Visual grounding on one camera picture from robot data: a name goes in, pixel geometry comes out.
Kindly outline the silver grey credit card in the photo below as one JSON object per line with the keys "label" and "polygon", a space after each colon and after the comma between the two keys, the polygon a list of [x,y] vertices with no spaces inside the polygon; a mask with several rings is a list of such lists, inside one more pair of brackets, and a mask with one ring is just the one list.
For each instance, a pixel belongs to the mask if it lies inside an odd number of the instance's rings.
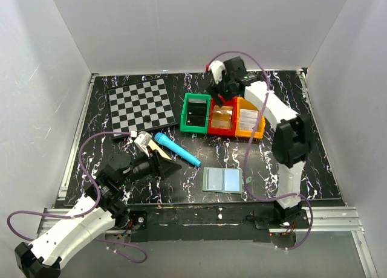
{"label": "silver grey credit card", "polygon": [[239,118],[240,119],[257,119],[259,111],[250,110],[250,109],[240,109]]}

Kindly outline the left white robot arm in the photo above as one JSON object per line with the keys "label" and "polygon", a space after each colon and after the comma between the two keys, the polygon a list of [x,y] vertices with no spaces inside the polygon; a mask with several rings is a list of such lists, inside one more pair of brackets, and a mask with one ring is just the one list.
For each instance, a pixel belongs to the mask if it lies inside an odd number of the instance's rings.
{"label": "left white robot arm", "polygon": [[96,183],[66,215],[37,239],[15,248],[18,268],[25,277],[59,277],[67,262],[103,232],[127,226],[131,215],[122,198],[128,183],[147,176],[165,179],[180,169],[180,164],[157,150],[137,157],[113,154],[97,174]]}

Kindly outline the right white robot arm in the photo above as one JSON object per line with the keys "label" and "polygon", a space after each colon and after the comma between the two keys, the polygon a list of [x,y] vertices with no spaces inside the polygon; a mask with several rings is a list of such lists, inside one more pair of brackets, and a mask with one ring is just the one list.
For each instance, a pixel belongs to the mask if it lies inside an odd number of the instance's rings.
{"label": "right white robot arm", "polygon": [[262,80],[249,83],[247,69],[241,57],[224,62],[211,60],[206,72],[212,77],[206,91],[218,106],[241,97],[259,110],[257,123],[266,119],[275,134],[272,154],[278,163],[278,191],[273,203],[273,222],[281,228],[291,226],[301,215],[301,176],[312,148],[312,121],[307,115],[297,114],[270,88],[265,71]]}

